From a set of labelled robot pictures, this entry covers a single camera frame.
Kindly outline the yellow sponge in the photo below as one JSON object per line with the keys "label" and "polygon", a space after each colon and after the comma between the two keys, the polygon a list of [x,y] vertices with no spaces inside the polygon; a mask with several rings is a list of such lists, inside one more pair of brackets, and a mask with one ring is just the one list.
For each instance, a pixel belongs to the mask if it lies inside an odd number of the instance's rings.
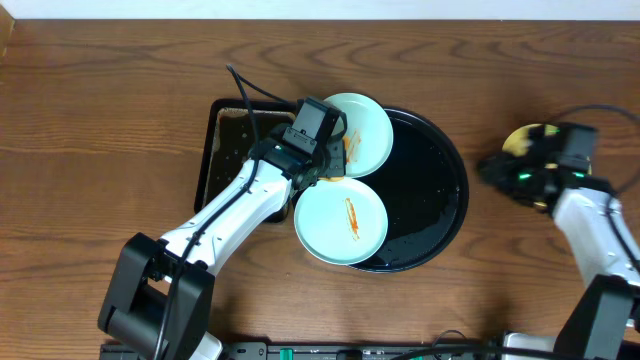
{"label": "yellow sponge", "polygon": [[338,182],[344,179],[344,177],[319,177],[319,180],[328,182]]}

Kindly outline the yellow plate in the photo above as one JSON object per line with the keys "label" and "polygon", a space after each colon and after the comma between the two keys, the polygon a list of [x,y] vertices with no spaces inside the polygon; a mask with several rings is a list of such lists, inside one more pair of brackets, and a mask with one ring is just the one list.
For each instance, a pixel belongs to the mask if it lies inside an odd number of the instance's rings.
{"label": "yellow plate", "polygon": [[592,174],[597,131],[575,123],[531,124],[502,146],[507,155],[507,194],[516,202],[549,212],[565,188]]}

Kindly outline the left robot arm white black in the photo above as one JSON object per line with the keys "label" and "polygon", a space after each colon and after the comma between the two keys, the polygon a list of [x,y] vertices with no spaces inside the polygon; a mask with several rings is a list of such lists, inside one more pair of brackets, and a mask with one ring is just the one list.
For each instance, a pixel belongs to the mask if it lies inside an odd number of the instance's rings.
{"label": "left robot arm white black", "polygon": [[141,359],[217,359],[208,331],[218,273],[244,240],[293,195],[343,168],[341,138],[306,153],[290,139],[262,140],[237,177],[199,213],[155,240],[143,233],[122,248],[98,328]]}

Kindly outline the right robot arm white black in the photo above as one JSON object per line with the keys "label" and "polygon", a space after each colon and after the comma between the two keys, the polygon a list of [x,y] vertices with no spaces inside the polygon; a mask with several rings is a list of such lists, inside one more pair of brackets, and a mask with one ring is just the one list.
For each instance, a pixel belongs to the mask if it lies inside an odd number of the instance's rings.
{"label": "right robot arm white black", "polygon": [[482,180],[550,215],[569,243],[586,290],[560,333],[510,333],[504,359],[615,359],[639,325],[639,247],[608,181],[591,176],[597,132],[529,125],[478,165]]}

